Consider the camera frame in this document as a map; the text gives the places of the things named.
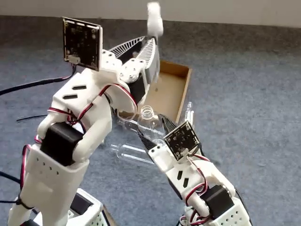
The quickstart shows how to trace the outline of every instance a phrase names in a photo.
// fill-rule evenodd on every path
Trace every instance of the gray carpet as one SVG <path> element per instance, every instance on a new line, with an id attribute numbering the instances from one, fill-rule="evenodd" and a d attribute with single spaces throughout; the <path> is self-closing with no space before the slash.
<path id="1" fill-rule="evenodd" d="M 109 49 L 144 35 L 145 21 L 93 20 Z M 69 75 L 57 18 L 0 17 L 0 89 Z M 254 226 L 301 221 L 301 30 L 243 25 L 165 22 L 161 57 L 193 68 L 187 100 L 195 106 L 204 152 L 240 190 Z M 62 84 L 0 97 L 0 170 L 18 176 L 23 144 L 32 143 Z M 113 131 L 91 157 L 81 187 L 101 200 L 120 225 L 174 226 L 182 203 L 157 169 L 119 161 L 110 144 L 138 143 Z M 18 186 L 0 179 L 0 199 Z M 10 205 L 0 205 L 5 225 Z"/>

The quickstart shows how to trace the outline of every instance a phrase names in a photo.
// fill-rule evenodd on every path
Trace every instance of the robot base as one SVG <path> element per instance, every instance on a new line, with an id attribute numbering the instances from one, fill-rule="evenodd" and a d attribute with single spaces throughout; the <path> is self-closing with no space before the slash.
<path id="1" fill-rule="evenodd" d="M 89 195 L 82 189 L 77 190 L 77 194 L 90 202 L 90 206 L 83 214 L 79 214 L 78 210 L 71 208 L 68 211 L 68 223 L 66 226 L 114 226 L 110 215 L 105 207 L 96 198 Z M 43 226 L 42 214 L 39 213 L 33 220 L 37 226 Z"/>

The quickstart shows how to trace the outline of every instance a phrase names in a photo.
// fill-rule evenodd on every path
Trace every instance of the ventilation holes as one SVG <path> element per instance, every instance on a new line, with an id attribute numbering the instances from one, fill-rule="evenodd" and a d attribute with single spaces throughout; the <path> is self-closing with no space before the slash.
<path id="1" fill-rule="evenodd" d="M 177 177 L 178 180 L 181 180 L 182 174 L 183 174 L 183 171 L 179 171 L 179 172 L 178 172 L 178 177 Z"/>
<path id="2" fill-rule="evenodd" d="M 87 86 L 83 85 L 83 86 L 74 86 L 72 89 L 73 90 L 81 90 L 81 89 L 86 89 Z"/>
<path id="3" fill-rule="evenodd" d="M 63 96 L 64 100 L 76 99 L 76 98 L 77 98 L 77 94 Z"/>
<path id="4" fill-rule="evenodd" d="M 187 187 L 189 178 L 184 179 L 183 187 Z"/>

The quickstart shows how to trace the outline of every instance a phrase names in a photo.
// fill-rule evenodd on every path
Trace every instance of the white wall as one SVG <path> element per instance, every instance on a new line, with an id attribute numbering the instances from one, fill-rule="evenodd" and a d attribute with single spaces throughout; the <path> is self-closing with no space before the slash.
<path id="1" fill-rule="evenodd" d="M 146 19 L 147 2 L 0 0 L 0 15 Z M 301 27 L 301 0 L 160 0 L 160 3 L 164 20 Z"/>

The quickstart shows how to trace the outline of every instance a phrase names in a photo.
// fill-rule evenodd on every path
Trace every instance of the bottle neck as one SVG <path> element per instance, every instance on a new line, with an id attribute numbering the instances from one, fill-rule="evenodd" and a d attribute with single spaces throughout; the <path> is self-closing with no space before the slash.
<path id="1" fill-rule="evenodd" d="M 144 118 L 144 119 L 151 119 L 152 117 L 154 117 L 155 113 L 154 113 L 154 110 L 152 109 L 151 106 L 144 106 L 142 109 L 141 109 L 141 116 Z"/>

